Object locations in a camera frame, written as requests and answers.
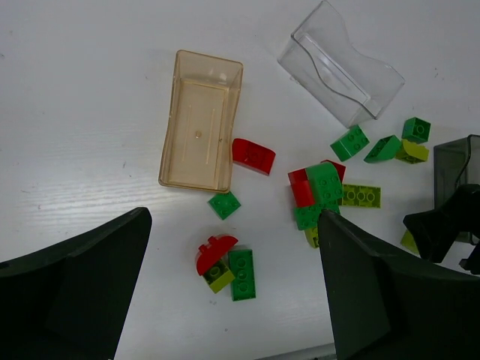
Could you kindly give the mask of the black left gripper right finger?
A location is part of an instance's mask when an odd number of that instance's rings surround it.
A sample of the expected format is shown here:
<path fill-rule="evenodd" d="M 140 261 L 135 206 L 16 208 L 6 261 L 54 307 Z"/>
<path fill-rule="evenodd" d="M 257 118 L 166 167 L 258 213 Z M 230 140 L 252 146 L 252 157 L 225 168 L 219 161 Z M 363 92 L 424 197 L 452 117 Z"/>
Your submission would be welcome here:
<path fill-rule="evenodd" d="M 319 252 L 338 359 L 478 359 L 479 278 L 413 256 L 333 211 Z"/>

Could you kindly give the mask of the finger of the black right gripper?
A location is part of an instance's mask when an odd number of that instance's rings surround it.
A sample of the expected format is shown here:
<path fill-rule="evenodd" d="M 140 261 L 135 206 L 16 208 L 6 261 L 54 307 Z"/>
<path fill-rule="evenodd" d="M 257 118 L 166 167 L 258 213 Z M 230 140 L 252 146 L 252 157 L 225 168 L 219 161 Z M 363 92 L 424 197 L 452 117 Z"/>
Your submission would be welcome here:
<path fill-rule="evenodd" d="M 420 257 L 441 263 L 460 233 L 479 236 L 479 185 L 461 185 L 439 208 L 408 214 L 403 224 Z"/>

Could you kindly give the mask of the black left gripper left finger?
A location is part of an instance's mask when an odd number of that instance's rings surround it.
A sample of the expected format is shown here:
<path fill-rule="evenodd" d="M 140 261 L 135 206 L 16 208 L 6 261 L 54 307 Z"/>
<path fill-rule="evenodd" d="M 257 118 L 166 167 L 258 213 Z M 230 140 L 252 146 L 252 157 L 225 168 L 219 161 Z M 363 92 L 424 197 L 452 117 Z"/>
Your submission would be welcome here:
<path fill-rule="evenodd" d="M 146 207 L 1 263 L 2 359 L 113 359 L 152 228 Z"/>

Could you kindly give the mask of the lime sloped lego brick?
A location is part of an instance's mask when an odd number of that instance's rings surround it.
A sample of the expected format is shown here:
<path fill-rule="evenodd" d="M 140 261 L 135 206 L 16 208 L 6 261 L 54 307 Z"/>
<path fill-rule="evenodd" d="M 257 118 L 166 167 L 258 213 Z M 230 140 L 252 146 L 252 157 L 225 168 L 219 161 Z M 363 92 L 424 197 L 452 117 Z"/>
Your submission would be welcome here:
<path fill-rule="evenodd" d="M 394 158 L 408 164 L 418 164 L 426 162 L 428 156 L 429 150 L 425 146 L 402 139 L 400 149 Z"/>

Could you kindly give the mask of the lime long lego brick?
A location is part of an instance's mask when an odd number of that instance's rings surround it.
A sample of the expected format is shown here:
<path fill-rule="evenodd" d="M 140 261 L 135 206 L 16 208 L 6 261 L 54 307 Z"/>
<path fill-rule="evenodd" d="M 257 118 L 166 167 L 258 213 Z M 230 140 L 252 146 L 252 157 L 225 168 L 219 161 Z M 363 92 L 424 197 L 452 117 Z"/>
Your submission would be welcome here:
<path fill-rule="evenodd" d="M 380 209 L 381 195 L 382 191 L 380 187 L 343 184 L 343 197 L 337 201 L 337 204 L 339 206 Z"/>

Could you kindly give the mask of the green curved slope lego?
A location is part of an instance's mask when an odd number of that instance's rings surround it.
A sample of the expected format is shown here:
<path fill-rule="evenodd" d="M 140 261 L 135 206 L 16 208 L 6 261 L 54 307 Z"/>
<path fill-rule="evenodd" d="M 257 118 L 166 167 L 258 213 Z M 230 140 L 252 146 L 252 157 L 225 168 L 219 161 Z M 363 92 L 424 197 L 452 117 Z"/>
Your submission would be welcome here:
<path fill-rule="evenodd" d="M 401 148 L 401 141 L 395 136 L 387 136 L 379 139 L 375 146 L 364 158 L 368 164 L 376 164 L 392 160 Z"/>

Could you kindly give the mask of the green upturned square lego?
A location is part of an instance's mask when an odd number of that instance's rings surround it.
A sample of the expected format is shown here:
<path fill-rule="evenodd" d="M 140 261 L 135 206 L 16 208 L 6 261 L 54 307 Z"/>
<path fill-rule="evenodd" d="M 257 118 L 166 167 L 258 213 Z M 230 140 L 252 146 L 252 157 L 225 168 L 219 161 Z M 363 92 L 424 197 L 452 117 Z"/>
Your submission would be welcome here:
<path fill-rule="evenodd" d="M 409 118 L 404 122 L 402 139 L 422 144 L 429 140 L 431 123 L 418 117 Z"/>

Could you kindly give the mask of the green curved lego brick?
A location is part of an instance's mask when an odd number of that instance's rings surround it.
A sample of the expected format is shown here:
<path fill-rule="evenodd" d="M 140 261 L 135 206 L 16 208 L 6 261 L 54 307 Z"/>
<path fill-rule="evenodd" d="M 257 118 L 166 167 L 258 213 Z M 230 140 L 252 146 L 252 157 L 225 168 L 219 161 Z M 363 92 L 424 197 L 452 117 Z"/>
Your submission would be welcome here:
<path fill-rule="evenodd" d="M 320 204 L 336 203 L 344 196 L 338 171 L 332 163 L 324 162 L 306 168 L 307 180 L 314 199 Z"/>

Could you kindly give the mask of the green sloped square lego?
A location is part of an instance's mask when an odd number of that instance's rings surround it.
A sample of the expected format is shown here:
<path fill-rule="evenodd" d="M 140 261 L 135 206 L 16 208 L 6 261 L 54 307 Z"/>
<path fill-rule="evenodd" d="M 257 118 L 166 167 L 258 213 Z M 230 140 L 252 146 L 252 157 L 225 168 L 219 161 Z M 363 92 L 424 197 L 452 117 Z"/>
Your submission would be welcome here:
<path fill-rule="evenodd" d="M 364 149 L 370 140 L 357 124 L 351 127 L 342 137 L 333 142 L 330 147 L 340 161 L 347 161 Z"/>

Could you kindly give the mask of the red arch lego brick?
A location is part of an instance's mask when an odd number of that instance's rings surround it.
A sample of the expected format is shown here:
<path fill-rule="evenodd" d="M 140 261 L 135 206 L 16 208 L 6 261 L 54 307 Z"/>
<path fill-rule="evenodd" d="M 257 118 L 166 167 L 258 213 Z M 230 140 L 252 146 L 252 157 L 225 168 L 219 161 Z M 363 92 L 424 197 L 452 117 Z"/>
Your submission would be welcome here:
<path fill-rule="evenodd" d="M 340 181 L 343 184 L 346 167 L 331 160 L 323 160 L 320 163 L 324 162 L 329 162 L 334 165 L 340 177 Z M 306 168 L 297 169 L 288 173 L 290 187 L 297 207 L 320 204 L 314 199 L 314 195 L 312 194 L 311 186 L 306 174 Z"/>

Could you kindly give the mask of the green long lego brick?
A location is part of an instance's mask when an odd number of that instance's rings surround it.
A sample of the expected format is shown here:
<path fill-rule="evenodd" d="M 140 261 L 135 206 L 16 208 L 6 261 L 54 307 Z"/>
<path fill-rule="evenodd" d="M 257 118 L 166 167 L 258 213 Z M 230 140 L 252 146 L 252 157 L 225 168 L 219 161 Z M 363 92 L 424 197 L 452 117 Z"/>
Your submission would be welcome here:
<path fill-rule="evenodd" d="M 231 283 L 234 302 L 255 299 L 254 257 L 250 249 L 231 250 L 228 253 L 229 268 L 235 279 Z"/>

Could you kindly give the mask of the red half-round lego brick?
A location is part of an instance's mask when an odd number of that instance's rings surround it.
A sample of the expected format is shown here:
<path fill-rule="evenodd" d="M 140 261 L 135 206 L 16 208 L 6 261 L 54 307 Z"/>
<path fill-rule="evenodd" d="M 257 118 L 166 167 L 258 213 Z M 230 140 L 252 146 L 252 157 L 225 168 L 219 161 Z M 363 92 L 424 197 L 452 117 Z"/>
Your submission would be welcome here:
<path fill-rule="evenodd" d="M 211 236 L 206 244 L 198 248 L 196 270 L 203 276 L 217 261 L 219 261 L 237 243 L 238 239 L 232 235 Z"/>

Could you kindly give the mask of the lime square lego brick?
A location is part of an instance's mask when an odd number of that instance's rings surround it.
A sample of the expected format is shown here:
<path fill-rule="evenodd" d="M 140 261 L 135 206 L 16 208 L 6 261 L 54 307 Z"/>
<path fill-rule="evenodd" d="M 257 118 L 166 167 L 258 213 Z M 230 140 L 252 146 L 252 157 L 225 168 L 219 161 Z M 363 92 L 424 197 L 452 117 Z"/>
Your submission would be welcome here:
<path fill-rule="evenodd" d="M 236 279 L 222 259 L 218 260 L 202 277 L 214 294 L 219 293 Z"/>

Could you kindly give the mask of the green square lego brick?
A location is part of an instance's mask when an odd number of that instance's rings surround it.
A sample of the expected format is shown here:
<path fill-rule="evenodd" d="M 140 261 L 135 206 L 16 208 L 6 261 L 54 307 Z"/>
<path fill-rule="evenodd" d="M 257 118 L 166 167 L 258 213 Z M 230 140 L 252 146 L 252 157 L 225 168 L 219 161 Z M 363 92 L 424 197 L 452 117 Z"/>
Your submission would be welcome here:
<path fill-rule="evenodd" d="M 208 201 L 208 204 L 221 220 L 225 220 L 241 207 L 241 203 L 231 191 L 217 193 Z"/>

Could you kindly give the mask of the red curved lego brick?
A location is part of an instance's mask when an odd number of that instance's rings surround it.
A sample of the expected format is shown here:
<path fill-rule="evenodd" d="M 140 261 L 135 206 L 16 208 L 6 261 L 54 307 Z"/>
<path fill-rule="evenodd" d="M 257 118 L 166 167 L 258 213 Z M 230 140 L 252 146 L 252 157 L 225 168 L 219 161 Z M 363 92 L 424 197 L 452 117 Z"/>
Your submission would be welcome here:
<path fill-rule="evenodd" d="M 247 139 L 236 138 L 232 142 L 232 161 L 265 176 L 270 175 L 275 156 L 271 149 Z"/>

